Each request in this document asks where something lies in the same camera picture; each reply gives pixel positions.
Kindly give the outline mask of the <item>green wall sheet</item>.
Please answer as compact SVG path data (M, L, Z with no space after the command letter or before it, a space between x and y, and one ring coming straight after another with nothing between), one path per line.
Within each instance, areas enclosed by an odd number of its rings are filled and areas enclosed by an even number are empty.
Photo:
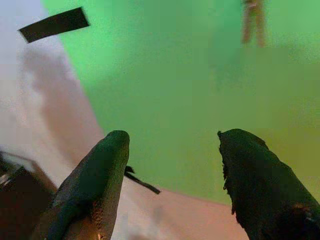
M217 133L262 138L320 201L320 0L264 0L263 47L242 43L243 0L43 0L82 7L59 36L104 132L160 188L229 204Z

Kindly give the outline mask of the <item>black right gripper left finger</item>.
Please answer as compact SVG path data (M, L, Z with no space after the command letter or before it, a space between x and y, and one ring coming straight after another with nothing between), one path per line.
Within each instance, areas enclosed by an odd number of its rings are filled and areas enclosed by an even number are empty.
M29 240L111 240L129 153L125 130L99 140L61 183Z

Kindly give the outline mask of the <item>dark brown furniture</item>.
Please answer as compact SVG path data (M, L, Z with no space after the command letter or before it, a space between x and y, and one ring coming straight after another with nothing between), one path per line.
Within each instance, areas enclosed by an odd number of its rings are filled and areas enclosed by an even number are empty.
M0 240L28 240L56 190L36 161L0 150Z

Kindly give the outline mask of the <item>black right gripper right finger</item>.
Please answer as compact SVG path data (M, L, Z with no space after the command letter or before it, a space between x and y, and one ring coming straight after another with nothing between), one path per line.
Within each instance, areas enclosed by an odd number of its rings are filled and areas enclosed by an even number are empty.
M223 188L249 240L320 240L320 203L260 137L217 133Z

